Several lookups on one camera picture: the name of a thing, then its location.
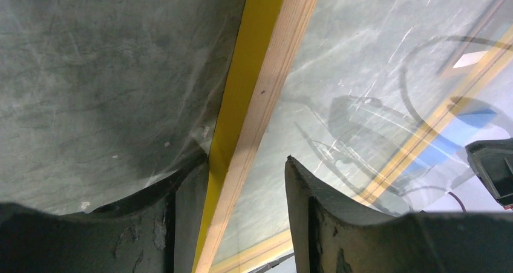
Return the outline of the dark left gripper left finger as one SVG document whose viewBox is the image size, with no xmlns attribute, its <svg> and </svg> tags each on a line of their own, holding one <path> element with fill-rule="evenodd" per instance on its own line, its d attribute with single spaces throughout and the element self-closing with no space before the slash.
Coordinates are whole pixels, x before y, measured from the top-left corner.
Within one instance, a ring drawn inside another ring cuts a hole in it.
<svg viewBox="0 0 513 273">
<path fill-rule="evenodd" d="M 206 200 L 207 155 L 89 213 L 1 204 L 2 272 L 191 272 Z"/>
</svg>

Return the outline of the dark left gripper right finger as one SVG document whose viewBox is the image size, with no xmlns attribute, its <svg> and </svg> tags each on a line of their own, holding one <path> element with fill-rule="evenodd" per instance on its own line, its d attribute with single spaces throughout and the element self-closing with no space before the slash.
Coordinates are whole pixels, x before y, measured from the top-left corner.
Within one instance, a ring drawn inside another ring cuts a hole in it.
<svg viewBox="0 0 513 273">
<path fill-rule="evenodd" d="M 512 214 L 393 217 L 334 189 L 294 157 L 284 179 L 298 272 L 512 271 Z"/>
</svg>

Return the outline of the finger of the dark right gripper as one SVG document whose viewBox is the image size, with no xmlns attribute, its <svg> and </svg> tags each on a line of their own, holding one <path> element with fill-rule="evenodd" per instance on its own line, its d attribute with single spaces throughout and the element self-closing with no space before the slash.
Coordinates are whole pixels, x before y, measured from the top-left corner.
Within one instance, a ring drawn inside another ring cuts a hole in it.
<svg viewBox="0 0 513 273">
<path fill-rule="evenodd" d="M 466 147 L 474 174 L 504 209 L 512 209 L 512 139 L 478 140 Z"/>
</svg>

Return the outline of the yellow wooden picture frame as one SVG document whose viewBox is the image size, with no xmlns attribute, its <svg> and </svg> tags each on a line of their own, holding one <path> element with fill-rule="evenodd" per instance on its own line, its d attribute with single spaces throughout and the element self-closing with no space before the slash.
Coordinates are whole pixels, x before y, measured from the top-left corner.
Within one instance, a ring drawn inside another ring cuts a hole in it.
<svg viewBox="0 0 513 273">
<path fill-rule="evenodd" d="M 213 272 L 213 259 L 301 47 L 317 0 L 247 0 L 236 55 L 210 153 L 210 184 L 194 272 Z M 291 271 L 295 253 L 273 259 Z"/>
</svg>

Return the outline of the clear acrylic sheet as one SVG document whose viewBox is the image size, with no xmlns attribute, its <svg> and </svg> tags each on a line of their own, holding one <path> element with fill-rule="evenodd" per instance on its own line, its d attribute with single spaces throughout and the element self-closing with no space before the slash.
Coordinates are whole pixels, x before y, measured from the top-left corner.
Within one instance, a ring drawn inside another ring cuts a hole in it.
<svg viewBox="0 0 513 273">
<path fill-rule="evenodd" d="M 460 114 L 497 113 L 441 164 L 405 169 Z M 292 252 L 288 156 L 392 215 L 493 211 L 465 146 L 512 136 L 512 0 L 317 0 L 213 259 L 245 272 Z"/>
</svg>

